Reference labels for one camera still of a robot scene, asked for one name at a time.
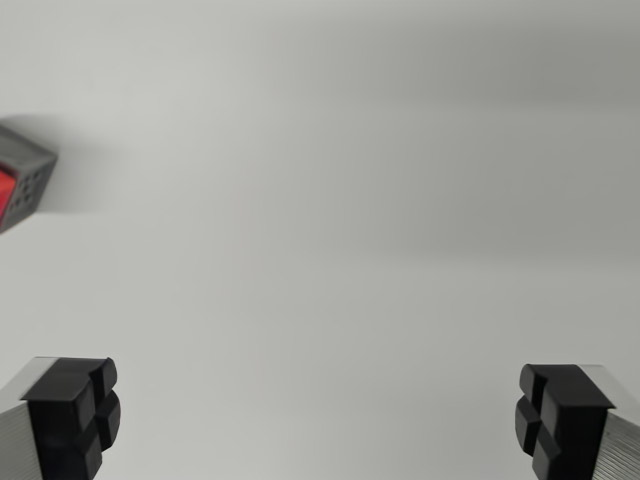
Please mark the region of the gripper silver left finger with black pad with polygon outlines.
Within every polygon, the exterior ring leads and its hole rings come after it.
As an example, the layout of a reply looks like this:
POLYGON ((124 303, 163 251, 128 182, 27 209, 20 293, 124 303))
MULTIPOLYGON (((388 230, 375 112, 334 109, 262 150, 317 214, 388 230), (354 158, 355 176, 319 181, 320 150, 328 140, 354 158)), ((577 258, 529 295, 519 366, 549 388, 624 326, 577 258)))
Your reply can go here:
POLYGON ((118 435, 111 358, 35 357, 1 387, 1 477, 96 477, 118 435))

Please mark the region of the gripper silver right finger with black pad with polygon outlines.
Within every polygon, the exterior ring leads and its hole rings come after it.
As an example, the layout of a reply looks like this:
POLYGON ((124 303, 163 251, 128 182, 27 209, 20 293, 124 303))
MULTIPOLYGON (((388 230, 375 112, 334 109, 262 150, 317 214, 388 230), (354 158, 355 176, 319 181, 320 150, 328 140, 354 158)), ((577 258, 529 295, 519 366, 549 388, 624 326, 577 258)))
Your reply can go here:
POLYGON ((539 479, 639 477, 639 399, 605 367, 526 364, 515 433, 539 479))

